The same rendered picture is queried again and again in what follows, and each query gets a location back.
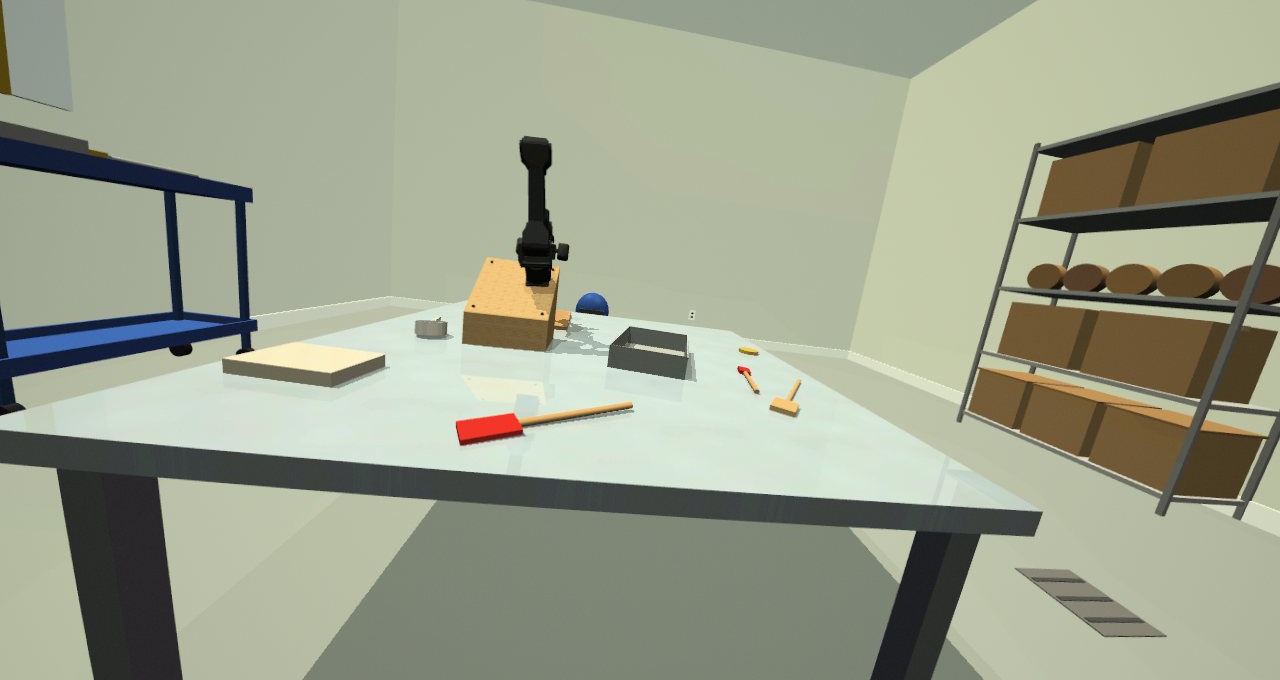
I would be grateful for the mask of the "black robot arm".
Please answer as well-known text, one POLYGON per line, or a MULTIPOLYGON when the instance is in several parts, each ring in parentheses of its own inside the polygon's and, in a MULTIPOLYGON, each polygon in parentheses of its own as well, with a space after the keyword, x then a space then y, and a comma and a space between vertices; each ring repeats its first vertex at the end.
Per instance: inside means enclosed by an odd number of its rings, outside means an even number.
POLYGON ((545 177, 547 169, 552 165, 550 143, 547 138, 524 136, 520 141, 520 152, 529 172, 529 223, 517 245, 518 265, 525 266, 525 286, 548 287, 552 242, 554 243, 549 210, 545 209, 545 177))

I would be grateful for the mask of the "grey metal bowl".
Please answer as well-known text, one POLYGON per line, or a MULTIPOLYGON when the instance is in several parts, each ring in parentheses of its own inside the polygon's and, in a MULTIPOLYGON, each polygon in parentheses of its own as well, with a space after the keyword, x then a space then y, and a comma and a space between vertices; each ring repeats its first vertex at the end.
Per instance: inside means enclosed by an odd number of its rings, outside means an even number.
POLYGON ((445 321, 436 321, 440 316, 433 320, 415 320, 413 334, 416 336, 447 336, 445 321))

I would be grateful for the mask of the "grey rectangular roasting tin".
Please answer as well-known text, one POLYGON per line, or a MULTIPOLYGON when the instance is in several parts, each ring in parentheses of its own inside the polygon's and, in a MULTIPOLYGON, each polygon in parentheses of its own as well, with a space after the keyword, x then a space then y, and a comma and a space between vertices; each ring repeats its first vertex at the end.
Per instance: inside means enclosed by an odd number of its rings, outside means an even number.
POLYGON ((607 368, 685 380, 689 336, 628 327, 609 346, 607 368))

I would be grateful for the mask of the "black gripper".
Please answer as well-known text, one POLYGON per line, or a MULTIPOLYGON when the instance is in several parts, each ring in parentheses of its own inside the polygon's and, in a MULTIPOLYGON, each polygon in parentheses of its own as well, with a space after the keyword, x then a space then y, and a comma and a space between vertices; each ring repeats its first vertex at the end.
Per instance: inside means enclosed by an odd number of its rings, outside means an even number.
MULTIPOLYGON (((522 238, 518 237, 517 243, 516 243, 516 254, 517 255, 518 255, 517 245, 518 245, 520 239, 522 239, 522 238)), ((568 254, 570 254, 570 245, 559 243, 558 245, 558 250, 556 250, 556 245, 552 245, 552 260, 556 259, 556 254, 557 254, 557 259, 558 260, 567 261, 568 260, 568 254)))

